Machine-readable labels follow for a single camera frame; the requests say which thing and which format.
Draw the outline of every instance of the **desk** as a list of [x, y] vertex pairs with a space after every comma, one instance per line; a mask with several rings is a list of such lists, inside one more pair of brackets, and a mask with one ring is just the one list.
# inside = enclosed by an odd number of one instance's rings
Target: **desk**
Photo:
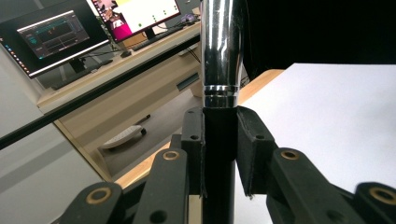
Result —
[[[394, 74], [396, 65], [294, 64], [257, 77], [240, 103], [258, 113], [280, 147], [301, 150], [336, 186], [354, 192], [376, 181], [396, 188]], [[128, 186], [149, 163], [116, 182]], [[265, 196], [250, 200], [238, 176], [235, 182], [234, 223], [272, 223]]]
[[[80, 95], [128, 73], [199, 33], [200, 23], [196, 23], [145, 49], [133, 52], [128, 58], [116, 56], [113, 63], [103, 66], [96, 73], [82, 77], [58, 91], [45, 90], [37, 106], [46, 114], [67, 105]], [[200, 47], [194, 49], [194, 52], [199, 56]], [[202, 89], [202, 84], [198, 80], [200, 74], [201, 65], [190, 54], [174, 55], [56, 120], [55, 124], [98, 174], [104, 180], [112, 181], [97, 148], [181, 92], [191, 89], [194, 95], [199, 95]], [[190, 77], [196, 79], [184, 83]], [[188, 88], [179, 86], [180, 83], [184, 83]]]

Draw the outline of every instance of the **monitor screen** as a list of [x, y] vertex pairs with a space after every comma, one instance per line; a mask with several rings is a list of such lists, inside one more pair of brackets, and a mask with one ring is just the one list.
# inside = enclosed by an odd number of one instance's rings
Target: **monitor screen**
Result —
[[116, 42], [180, 15], [176, 0], [91, 1]]
[[0, 23], [0, 42], [30, 78], [77, 61], [109, 40], [85, 0], [69, 0]]

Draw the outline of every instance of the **chrome metal rod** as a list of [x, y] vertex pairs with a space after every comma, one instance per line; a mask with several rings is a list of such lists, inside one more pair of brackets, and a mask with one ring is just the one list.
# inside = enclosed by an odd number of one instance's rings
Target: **chrome metal rod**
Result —
[[204, 0], [201, 10], [204, 107], [236, 107], [243, 59], [245, 1]]

